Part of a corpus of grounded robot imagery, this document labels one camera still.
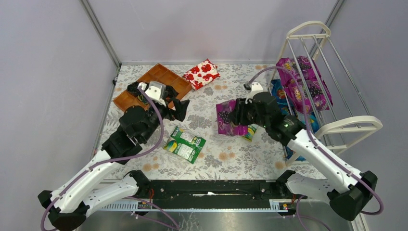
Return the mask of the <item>purple candy bag top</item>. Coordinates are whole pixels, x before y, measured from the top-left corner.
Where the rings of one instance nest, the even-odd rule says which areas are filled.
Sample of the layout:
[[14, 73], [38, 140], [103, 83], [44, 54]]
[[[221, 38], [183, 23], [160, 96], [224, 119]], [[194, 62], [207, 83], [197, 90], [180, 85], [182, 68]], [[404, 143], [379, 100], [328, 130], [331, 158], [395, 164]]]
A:
[[228, 118], [235, 109], [236, 100], [225, 101], [216, 105], [218, 134], [227, 136], [243, 136], [248, 133], [248, 127], [235, 125]]

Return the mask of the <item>purple candy bag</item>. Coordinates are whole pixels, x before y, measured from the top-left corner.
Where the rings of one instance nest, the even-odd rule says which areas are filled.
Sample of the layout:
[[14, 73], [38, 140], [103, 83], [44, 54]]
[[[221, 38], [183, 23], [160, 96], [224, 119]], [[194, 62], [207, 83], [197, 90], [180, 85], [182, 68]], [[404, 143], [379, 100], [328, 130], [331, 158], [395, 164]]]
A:
[[216, 105], [218, 134], [227, 136], [243, 136], [248, 133], [248, 127], [235, 125], [228, 118], [235, 109], [236, 100], [225, 101]]
[[[302, 88], [302, 91], [304, 93], [305, 107], [308, 113], [312, 113], [314, 111], [306, 89], [308, 89], [308, 92], [312, 98], [316, 111], [329, 110], [330, 108], [329, 103], [333, 105], [332, 96], [328, 91], [328, 88], [324, 81], [322, 82], [322, 84], [323, 88], [326, 90], [328, 99], [323, 94], [323, 89], [320, 87], [318, 81], [306, 80], [306, 87], [304, 86], [302, 81], [301, 82], [298, 81], [297, 84]], [[290, 82], [286, 87], [283, 86], [283, 89], [286, 95], [289, 97], [289, 100], [292, 103], [292, 106], [294, 106], [295, 110], [302, 113], [303, 97], [295, 82], [294, 81]]]

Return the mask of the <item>purple candy bag front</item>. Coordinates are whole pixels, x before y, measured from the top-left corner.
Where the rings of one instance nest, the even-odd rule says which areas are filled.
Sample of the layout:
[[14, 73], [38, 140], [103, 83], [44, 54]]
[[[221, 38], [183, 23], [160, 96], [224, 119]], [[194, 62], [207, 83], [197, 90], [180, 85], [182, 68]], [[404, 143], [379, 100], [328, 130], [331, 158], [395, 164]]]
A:
[[[305, 107], [308, 113], [312, 113], [314, 111], [306, 89], [308, 89], [308, 92], [312, 98], [316, 111], [329, 110], [330, 108], [329, 103], [333, 105], [332, 96], [328, 91], [328, 88], [324, 81], [322, 82], [322, 84], [323, 88], [326, 90], [328, 99], [323, 94], [323, 89], [320, 87], [318, 81], [306, 80], [306, 87], [304, 86], [302, 81], [301, 82], [298, 81], [297, 84], [302, 88], [302, 91], [304, 93]], [[292, 106], [294, 106], [295, 110], [302, 113], [303, 97], [295, 82], [294, 81], [290, 82], [286, 87], [283, 86], [283, 89], [286, 95], [289, 97], [289, 100], [292, 103]]]

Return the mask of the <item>purple candy bag carried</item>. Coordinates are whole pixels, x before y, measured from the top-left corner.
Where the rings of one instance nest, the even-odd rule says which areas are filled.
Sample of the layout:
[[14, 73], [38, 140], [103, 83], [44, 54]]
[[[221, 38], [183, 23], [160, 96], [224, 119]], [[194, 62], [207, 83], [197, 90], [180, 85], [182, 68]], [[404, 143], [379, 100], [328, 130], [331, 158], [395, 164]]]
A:
[[[312, 64], [314, 65], [315, 70], [319, 77], [321, 77], [321, 73], [314, 60], [310, 61], [306, 56], [301, 55], [298, 56], [296, 59], [305, 80], [317, 81], [317, 76], [313, 70]], [[276, 67], [281, 67], [285, 69], [285, 71], [283, 69], [278, 69], [280, 81], [283, 86], [286, 87], [290, 82], [293, 82], [293, 79], [291, 78], [290, 74], [292, 74], [298, 81], [301, 82], [299, 70], [294, 59], [280, 58], [276, 64]]]

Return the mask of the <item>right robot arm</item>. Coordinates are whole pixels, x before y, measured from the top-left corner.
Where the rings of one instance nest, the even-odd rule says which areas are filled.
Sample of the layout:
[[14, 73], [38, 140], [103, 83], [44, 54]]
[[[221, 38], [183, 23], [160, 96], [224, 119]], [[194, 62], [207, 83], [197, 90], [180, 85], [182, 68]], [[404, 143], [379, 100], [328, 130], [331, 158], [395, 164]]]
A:
[[290, 192], [325, 202], [349, 221], [364, 213], [372, 197], [378, 197], [375, 192], [378, 178], [374, 173], [361, 172], [335, 155], [297, 117], [283, 114], [270, 93], [238, 98], [228, 117], [235, 125], [255, 124], [264, 128], [273, 140], [300, 154], [326, 177], [322, 181], [286, 171], [283, 181]]

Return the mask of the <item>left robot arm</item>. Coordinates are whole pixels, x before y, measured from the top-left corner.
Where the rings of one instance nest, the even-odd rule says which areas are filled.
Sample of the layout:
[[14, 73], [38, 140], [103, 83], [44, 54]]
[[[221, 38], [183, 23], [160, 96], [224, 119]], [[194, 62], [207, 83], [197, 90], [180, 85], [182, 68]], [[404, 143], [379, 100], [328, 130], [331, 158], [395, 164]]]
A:
[[145, 156], [154, 151], [160, 142], [144, 151], [142, 144], [160, 128], [164, 132], [164, 120], [183, 121], [190, 100], [174, 99], [174, 109], [155, 100], [145, 110], [131, 106], [119, 119], [119, 127], [102, 144], [95, 156], [67, 183], [60, 188], [43, 190], [38, 200], [45, 209], [40, 223], [45, 230], [49, 220], [55, 231], [73, 231], [96, 210], [122, 198], [138, 195], [150, 196], [150, 180], [140, 171], [133, 170], [118, 183], [97, 190], [95, 187], [110, 173], [124, 166], [129, 160]]

